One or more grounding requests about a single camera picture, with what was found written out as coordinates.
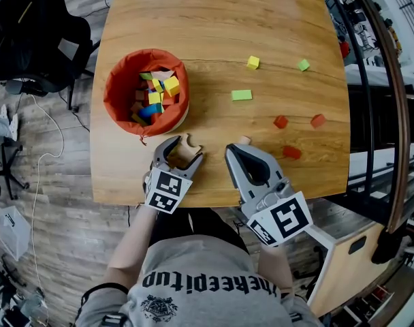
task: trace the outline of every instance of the curved handrail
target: curved handrail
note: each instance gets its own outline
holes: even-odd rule
[[[369,19],[375,37],[380,45],[383,56],[389,86],[394,91],[396,113],[398,116],[398,141],[395,142],[394,174],[390,201],[392,209],[387,228],[389,232],[395,231],[400,226],[400,219],[404,210],[404,199],[407,191],[407,179],[409,173],[410,158],[410,125],[407,95],[405,93],[404,80],[400,71],[398,57],[393,48],[393,43],[386,30],[382,18],[372,0],[358,0],[362,4],[365,15]]]

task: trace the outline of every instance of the red block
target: red block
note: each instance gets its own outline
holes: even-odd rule
[[[325,119],[323,114],[318,114],[318,115],[315,115],[315,117],[311,119],[310,123],[314,128],[317,128],[319,126],[322,126],[326,121],[327,119]]]
[[[154,87],[154,85],[153,85],[152,80],[147,80],[146,82],[148,83],[148,88],[149,88],[150,90],[154,90],[154,91],[155,91],[155,87]]]
[[[171,97],[169,93],[165,91],[163,94],[163,101],[161,102],[161,104],[163,106],[171,106],[172,104],[176,103],[175,101],[176,101],[176,96]]]
[[[159,119],[160,115],[161,115],[160,112],[156,112],[151,115],[151,125]]]
[[[301,150],[293,148],[292,146],[285,146],[283,148],[283,155],[287,157],[293,157],[294,159],[299,159],[301,157]]]
[[[278,128],[284,128],[287,126],[288,122],[289,120],[287,120],[285,116],[280,115],[276,117],[274,121],[274,125],[277,126]]]
[[[146,80],[142,80],[139,84],[139,88],[140,89],[147,89],[148,88],[148,83]]]

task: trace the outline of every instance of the black office chair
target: black office chair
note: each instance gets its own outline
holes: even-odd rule
[[[78,45],[71,59],[59,50],[62,39]],[[85,67],[98,47],[88,22],[69,14],[65,0],[0,0],[0,81],[9,93],[43,97],[68,88],[67,108],[78,111],[74,83],[81,74],[94,76]]]

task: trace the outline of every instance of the shirt logo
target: shirt logo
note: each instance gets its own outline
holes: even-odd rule
[[[145,317],[150,317],[154,322],[168,322],[176,315],[178,307],[172,304],[172,298],[157,298],[148,295],[147,299],[140,305]]]

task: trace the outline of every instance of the floor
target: floor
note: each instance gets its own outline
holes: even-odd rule
[[[76,16],[84,16],[105,7],[104,0],[66,0],[68,10]],[[86,19],[91,25],[93,41],[102,33],[108,10],[100,10]],[[89,61],[93,71],[96,53]],[[79,105],[78,119],[89,126],[89,101],[92,79],[76,82],[74,103]],[[41,162],[41,179],[37,195],[34,219],[34,239],[40,280],[46,294],[51,326],[67,326],[73,322],[80,297],[94,286],[103,274],[113,249],[127,229],[128,206],[98,204],[93,201],[91,169],[89,161],[89,132],[79,120],[66,110],[66,104],[57,93],[37,98],[59,124],[65,140],[60,158],[45,157]],[[19,154],[13,171],[18,179],[30,183],[26,191],[15,189],[18,200],[11,201],[2,180],[0,207],[15,205],[31,223],[32,204],[37,185],[37,161],[49,151],[57,154],[61,149],[61,137],[50,119],[38,107],[33,98],[8,95],[0,85],[0,107],[8,106],[10,115],[18,111],[20,117],[19,139],[24,150]],[[366,225],[369,220],[325,200],[309,200],[314,222],[334,237],[349,234]],[[230,224],[234,217],[228,211],[219,211]],[[246,229],[241,235],[257,262],[259,241]],[[286,244],[292,270],[308,272],[317,267],[317,254],[313,252],[315,241],[301,234]],[[0,243],[0,255],[5,250]],[[18,263],[21,278],[32,292],[37,285],[32,248]],[[295,282],[298,293],[302,284],[311,279]]]

